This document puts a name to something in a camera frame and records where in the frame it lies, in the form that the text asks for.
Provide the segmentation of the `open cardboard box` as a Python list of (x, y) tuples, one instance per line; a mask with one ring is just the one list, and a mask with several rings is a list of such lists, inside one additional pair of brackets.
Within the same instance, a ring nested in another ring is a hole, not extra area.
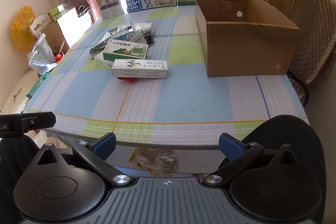
[(208, 77), (284, 75), (299, 27), (263, 0), (195, 0)]

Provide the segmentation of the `yellow plastic bag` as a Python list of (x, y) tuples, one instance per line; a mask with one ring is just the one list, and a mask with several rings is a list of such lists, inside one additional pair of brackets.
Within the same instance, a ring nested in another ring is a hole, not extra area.
[(29, 31), (30, 25), (35, 20), (31, 6), (23, 6), (15, 15), (10, 26), (11, 42), (18, 51), (30, 49), (36, 37)]

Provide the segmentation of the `white ointment box green bird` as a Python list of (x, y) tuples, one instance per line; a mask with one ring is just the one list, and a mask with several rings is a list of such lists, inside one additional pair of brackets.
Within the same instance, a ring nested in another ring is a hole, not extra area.
[(116, 78), (166, 79), (166, 60), (116, 59), (112, 75)]

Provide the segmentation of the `clear plastic bag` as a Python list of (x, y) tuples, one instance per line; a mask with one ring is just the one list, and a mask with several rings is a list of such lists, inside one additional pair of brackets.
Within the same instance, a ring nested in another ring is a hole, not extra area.
[(57, 63), (55, 56), (46, 41), (46, 35), (41, 34), (32, 51), (27, 57), (29, 66), (38, 74), (49, 73)]

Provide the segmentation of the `white humidifier product box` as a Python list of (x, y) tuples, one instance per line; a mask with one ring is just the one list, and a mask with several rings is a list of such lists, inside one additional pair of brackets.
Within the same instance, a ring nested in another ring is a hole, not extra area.
[(124, 14), (120, 0), (95, 0), (102, 20)]

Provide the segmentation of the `brown cardboard carton on floor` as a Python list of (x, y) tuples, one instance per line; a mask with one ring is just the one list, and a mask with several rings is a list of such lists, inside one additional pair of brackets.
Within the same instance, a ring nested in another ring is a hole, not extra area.
[(62, 30), (59, 25), (52, 20), (49, 13), (35, 18), (28, 27), (28, 31), (36, 40), (38, 40), (41, 34), (45, 34), (46, 41), (54, 54), (62, 53), (65, 55), (69, 50)]

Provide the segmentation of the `plaid tablecloth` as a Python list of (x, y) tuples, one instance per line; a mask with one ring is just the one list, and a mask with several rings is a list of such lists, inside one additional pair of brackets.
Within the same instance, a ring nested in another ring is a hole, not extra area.
[[(111, 28), (151, 22), (147, 57), (166, 60), (167, 77), (118, 80), (90, 49)], [(244, 138), (281, 114), (306, 118), (285, 75), (207, 77), (193, 7), (168, 7), (98, 20), (67, 52), (26, 106), (51, 111), (57, 135), (97, 139), (113, 132), (129, 146), (216, 149), (219, 135)]]

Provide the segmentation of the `blue white small box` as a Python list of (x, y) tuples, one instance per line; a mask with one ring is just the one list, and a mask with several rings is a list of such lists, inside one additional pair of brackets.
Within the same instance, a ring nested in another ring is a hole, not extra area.
[(130, 33), (124, 33), (124, 34), (118, 34), (113, 36), (114, 40), (122, 40), (122, 41), (130, 41), (130, 42), (137, 42), (142, 38), (142, 33), (138, 32), (130, 32)]

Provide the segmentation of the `white green tablet box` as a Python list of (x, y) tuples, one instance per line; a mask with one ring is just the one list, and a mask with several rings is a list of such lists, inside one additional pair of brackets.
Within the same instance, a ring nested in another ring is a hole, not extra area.
[(103, 57), (103, 52), (100, 52), (98, 53), (95, 57), (94, 57), (94, 60), (96, 61), (96, 63), (98, 65), (102, 65), (104, 67), (107, 67), (107, 68), (112, 68), (113, 67), (113, 61), (109, 61), (109, 60), (104, 60), (104, 57)]

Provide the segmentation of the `red candy packet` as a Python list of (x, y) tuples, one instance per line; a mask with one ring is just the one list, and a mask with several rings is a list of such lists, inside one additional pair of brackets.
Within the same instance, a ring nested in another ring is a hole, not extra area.
[(130, 82), (130, 83), (134, 83), (135, 82), (135, 79), (132, 78), (132, 77), (118, 77), (117, 79), (118, 80), (127, 81), (127, 82)]

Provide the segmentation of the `silver foil pouch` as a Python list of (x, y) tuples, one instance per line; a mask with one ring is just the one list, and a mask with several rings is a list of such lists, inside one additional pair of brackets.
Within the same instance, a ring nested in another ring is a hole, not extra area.
[(153, 33), (153, 24), (151, 22), (132, 23), (132, 29), (136, 35), (142, 34), (143, 36), (148, 36)]
[(134, 32), (132, 29), (132, 25), (118, 25), (115, 26), (112, 29), (109, 29), (105, 35), (102, 37), (102, 39), (100, 39), (100, 41), (98, 42), (98, 44), (96, 46), (94, 46), (93, 48), (90, 49), (90, 53), (95, 53), (98, 51), (102, 51), (107, 43), (109, 42), (110, 39), (113, 39), (113, 36), (118, 35), (118, 34), (124, 34), (124, 33), (130, 33), (130, 32)]

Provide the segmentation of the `white paper shopping bag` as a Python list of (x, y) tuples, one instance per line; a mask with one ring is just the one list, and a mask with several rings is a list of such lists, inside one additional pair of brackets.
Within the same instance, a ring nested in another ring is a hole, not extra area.
[(80, 6), (82, 10), (77, 13), (76, 8), (66, 10), (62, 16), (57, 19), (57, 23), (62, 31), (64, 39), (71, 48), (81, 37), (86, 30), (92, 25), (91, 11), (89, 6)]

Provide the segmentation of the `green white spray box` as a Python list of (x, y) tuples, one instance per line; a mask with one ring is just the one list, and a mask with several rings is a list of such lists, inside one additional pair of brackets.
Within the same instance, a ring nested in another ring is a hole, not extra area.
[(109, 39), (102, 54), (106, 61), (116, 59), (146, 59), (148, 45), (123, 40)]

